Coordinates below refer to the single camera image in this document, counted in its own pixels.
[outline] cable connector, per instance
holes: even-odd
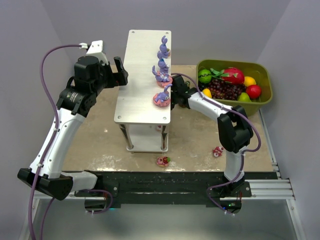
[[[88,49],[88,43],[82,42],[79,45],[80,45],[79,49]]]

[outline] green basket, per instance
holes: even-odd
[[[252,116],[259,108],[269,103],[273,96],[268,72],[262,65],[252,62],[205,59],[196,66],[196,82],[198,83],[198,72],[202,69],[210,70],[213,68],[214,70],[221,71],[229,67],[240,69],[245,76],[254,78],[256,84],[261,87],[261,95],[259,98],[252,100],[252,102],[223,99],[215,100],[219,103],[233,107],[240,105],[244,107],[247,116]]]

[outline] wooden table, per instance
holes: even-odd
[[[195,65],[173,65],[173,73],[183,73],[195,79]],[[218,125],[208,117],[178,105],[171,111],[169,151],[166,168],[156,165],[161,153],[131,153],[114,122],[118,89],[104,89],[80,126],[64,161],[64,171],[223,171],[225,154],[215,158],[212,149],[220,146]],[[272,172],[272,161],[259,113],[249,118],[262,140],[258,152],[246,153],[246,172]],[[248,148],[257,146],[253,136]]]

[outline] green fruit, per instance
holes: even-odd
[[[207,69],[203,69],[198,72],[198,80],[201,83],[208,84],[210,83],[211,78],[212,78],[211,71]]]
[[[240,101],[240,102],[251,102],[249,95],[246,94],[245,92],[240,94],[240,96],[238,97],[238,101]]]

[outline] yellow fruit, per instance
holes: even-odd
[[[256,85],[256,84],[257,84],[256,80],[253,77],[251,77],[251,76],[245,76],[244,77],[244,85],[246,87],[249,87],[251,85]]]
[[[208,88],[203,89],[203,94],[212,99],[211,92]]]

